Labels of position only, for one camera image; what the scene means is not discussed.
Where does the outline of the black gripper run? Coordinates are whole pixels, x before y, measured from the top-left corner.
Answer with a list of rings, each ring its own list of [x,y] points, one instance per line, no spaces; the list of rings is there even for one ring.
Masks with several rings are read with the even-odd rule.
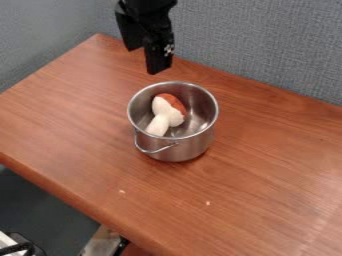
[[[117,22],[129,51],[144,45],[148,72],[158,74],[172,67],[176,42],[170,11],[178,0],[118,0]]]

